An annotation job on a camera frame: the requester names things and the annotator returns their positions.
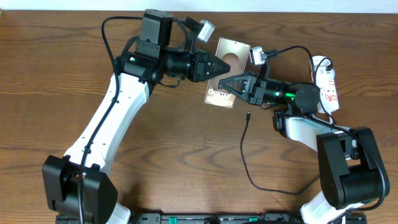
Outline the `gold Galaxy smartphone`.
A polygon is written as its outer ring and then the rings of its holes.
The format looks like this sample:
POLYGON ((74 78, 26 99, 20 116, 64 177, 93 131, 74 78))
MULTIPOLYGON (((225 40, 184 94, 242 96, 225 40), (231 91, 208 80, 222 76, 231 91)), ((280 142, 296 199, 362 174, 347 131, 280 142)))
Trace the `gold Galaxy smartphone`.
POLYGON ((208 82, 204 99, 205 104, 220 106, 228 109, 233 108, 236 97, 232 93, 224 89, 220 89, 218 84, 221 79, 243 73, 249 57, 250 48, 251 46, 249 44, 238 42, 237 40, 227 39, 225 37, 220 37, 216 50, 216 56, 229 64, 231 68, 228 73, 212 78, 208 82))

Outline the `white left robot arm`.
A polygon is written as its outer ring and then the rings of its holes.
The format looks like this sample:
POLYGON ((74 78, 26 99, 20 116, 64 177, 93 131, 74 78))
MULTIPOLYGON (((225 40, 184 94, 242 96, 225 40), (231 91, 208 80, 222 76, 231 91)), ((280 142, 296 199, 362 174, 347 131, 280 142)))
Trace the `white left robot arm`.
POLYGON ((207 20, 184 20, 148 9, 141 31, 118 56, 113 74, 91 121, 62 157, 49 156, 42 175, 49 209, 78 223, 127 223, 131 211, 118 202, 109 178, 114 157, 133 118, 163 77, 205 82, 229 72, 220 58, 195 47, 214 32, 207 20))

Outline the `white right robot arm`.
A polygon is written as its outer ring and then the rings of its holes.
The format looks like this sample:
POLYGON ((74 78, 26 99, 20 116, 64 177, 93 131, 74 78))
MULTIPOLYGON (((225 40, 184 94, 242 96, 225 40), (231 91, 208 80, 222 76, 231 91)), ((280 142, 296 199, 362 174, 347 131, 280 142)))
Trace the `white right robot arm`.
POLYGON ((373 132, 316 118, 320 88, 315 84, 245 72, 221 79, 219 86, 250 105, 286 105, 274 110, 274 129, 317 152, 321 191, 300 208, 303 223, 345 223, 352 212, 381 206, 390 183, 373 132))

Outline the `white USB charger plug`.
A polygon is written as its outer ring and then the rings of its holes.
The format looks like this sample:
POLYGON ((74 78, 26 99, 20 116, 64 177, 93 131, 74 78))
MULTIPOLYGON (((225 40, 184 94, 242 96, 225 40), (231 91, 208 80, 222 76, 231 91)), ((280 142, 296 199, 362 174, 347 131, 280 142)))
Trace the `white USB charger plug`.
POLYGON ((334 77, 335 77, 335 71, 333 69, 332 64, 321 66, 318 69, 318 72, 320 75, 322 75, 323 77, 328 78, 328 79, 334 79, 334 77))

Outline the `white power strip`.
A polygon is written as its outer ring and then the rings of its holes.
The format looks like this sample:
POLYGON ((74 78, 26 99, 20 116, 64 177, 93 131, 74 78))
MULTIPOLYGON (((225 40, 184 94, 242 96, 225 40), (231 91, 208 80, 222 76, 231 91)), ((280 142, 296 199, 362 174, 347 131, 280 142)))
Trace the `white power strip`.
POLYGON ((335 78, 328 79, 319 74, 318 69, 321 66, 332 64, 331 59, 324 55, 316 55, 312 57, 313 70, 311 71, 312 81, 315 82, 316 86, 320 88, 320 103, 318 104, 318 112, 326 112, 331 114, 332 112, 340 108, 338 102, 338 95, 336 92, 335 78))

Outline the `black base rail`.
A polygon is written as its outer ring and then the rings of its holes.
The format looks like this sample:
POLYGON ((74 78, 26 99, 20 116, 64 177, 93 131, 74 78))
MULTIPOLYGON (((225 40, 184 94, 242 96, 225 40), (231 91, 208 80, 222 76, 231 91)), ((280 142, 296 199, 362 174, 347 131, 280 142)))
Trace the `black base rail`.
POLYGON ((128 221, 128 224, 238 224, 238 223, 303 223, 298 217, 288 213, 266 212, 262 215, 161 215, 141 213, 128 221))

